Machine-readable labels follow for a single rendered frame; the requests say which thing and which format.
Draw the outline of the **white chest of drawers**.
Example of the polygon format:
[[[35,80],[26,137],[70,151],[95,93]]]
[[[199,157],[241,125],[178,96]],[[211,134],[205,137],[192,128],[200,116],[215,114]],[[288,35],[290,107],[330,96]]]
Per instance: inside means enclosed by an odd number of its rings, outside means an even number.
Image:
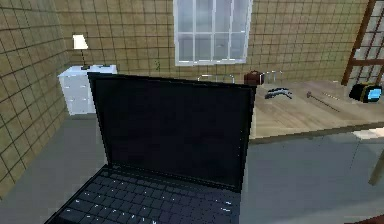
[[[91,65],[88,69],[72,66],[58,75],[70,115],[91,114],[95,112],[88,72],[117,73],[116,65]]]

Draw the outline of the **wooden table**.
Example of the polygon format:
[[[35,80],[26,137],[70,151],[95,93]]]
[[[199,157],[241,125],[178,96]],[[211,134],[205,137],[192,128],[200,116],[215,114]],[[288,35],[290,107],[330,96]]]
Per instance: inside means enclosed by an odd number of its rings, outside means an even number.
[[[278,95],[266,99],[268,90],[283,86],[291,99]],[[313,98],[338,109],[336,112]],[[326,92],[340,100],[322,94]],[[304,81],[263,84],[257,87],[251,125],[251,145],[270,144],[318,136],[338,135],[384,127],[384,101],[362,103],[348,97],[349,88],[334,81]]]

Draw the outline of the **brown framed window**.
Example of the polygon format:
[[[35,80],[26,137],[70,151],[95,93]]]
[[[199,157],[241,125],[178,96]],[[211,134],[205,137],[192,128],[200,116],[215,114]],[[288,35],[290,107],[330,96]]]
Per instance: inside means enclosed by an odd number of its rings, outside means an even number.
[[[384,82],[384,0],[369,0],[341,81]]]

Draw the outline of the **black and blue box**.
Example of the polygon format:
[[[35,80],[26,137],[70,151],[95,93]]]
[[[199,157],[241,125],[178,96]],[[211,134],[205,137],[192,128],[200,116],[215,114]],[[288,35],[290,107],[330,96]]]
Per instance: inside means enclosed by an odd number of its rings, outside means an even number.
[[[382,90],[380,85],[374,83],[358,83],[352,87],[349,97],[363,103],[376,103],[380,100]]]

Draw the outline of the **dark grey pliers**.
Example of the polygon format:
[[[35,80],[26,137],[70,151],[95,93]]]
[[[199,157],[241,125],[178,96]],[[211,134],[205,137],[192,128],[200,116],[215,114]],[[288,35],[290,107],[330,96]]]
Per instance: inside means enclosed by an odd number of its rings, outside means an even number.
[[[274,98],[278,95],[285,95],[289,99],[291,99],[291,92],[288,88],[275,88],[267,91],[267,94],[265,95],[266,99]]]

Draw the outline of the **white shade table lamp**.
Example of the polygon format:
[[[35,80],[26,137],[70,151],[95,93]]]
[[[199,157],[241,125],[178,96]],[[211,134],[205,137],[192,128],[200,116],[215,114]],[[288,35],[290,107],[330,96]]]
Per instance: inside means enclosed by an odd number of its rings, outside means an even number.
[[[86,64],[85,55],[84,55],[84,51],[88,49],[88,44],[85,40],[85,37],[82,34],[73,34],[72,39],[73,39],[73,48],[81,52],[81,57],[83,62],[81,69],[82,70],[89,69],[90,66]]]

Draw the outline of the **black laptop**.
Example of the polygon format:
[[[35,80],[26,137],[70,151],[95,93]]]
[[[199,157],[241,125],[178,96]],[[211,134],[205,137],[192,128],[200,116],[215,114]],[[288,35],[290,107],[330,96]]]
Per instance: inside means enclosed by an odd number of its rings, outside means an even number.
[[[255,87],[88,80],[107,162],[45,224],[240,224]]]

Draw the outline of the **grey hammer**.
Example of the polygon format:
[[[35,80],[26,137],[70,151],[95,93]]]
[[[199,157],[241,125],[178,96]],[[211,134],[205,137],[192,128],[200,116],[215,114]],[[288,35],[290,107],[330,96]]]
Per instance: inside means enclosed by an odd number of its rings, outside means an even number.
[[[307,97],[307,98],[313,98],[313,99],[315,99],[316,101],[318,101],[318,102],[324,104],[325,106],[331,108],[332,110],[334,110],[334,111],[336,111],[336,112],[340,112],[338,109],[332,107],[330,104],[328,104],[328,103],[326,103],[326,102],[324,102],[324,101],[318,99],[317,97],[313,96],[313,95],[312,95],[312,92],[310,92],[310,91],[308,91],[308,92],[306,93],[306,97]]]

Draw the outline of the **grey metal chair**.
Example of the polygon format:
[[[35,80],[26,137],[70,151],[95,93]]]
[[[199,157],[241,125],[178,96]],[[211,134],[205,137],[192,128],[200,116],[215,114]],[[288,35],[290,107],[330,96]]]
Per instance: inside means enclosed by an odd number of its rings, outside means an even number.
[[[263,73],[265,84],[274,84],[283,82],[283,72],[281,70],[266,71]]]
[[[222,83],[235,83],[235,78],[231,74],[201,74],[197,77],[198,81],[211,81]]]

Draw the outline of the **white framed window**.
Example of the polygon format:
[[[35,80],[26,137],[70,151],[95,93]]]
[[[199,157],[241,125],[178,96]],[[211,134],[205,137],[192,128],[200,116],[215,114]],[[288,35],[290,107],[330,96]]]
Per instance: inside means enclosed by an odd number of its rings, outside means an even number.
[[[244,64],[252,0],[173,0],[176,66]]]

